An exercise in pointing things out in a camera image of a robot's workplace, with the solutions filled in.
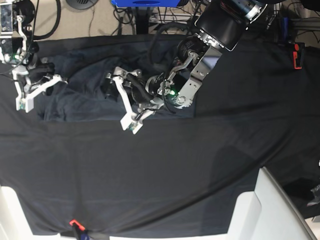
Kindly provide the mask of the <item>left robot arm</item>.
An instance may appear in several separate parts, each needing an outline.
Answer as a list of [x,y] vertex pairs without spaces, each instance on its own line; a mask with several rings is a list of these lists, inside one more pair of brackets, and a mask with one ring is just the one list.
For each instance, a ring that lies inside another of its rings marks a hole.
[[264,0],[211,0],[194,22],[197,31],[179,43],[169,67],[153,63],[160,74],[143,79],[139,69],[128,71],[116,66],[106,78],[124,105],[122,129],[136,134],[143,121],[161,108],[190,107],[223,51],[236,47],[267,6]]

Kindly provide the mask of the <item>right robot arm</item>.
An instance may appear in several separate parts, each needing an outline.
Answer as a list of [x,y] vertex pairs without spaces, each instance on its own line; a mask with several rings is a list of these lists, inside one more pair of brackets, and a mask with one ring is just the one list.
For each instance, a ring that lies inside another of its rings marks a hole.
[[26,113],[34,109],[38,95],[48,95],[55,84],[65,82],[55,73],[54,63],[38,57],[37,15],[38,6],[30,0],[0,2],[0,62],[10,66],[1,76],[14,83],[16,110]]

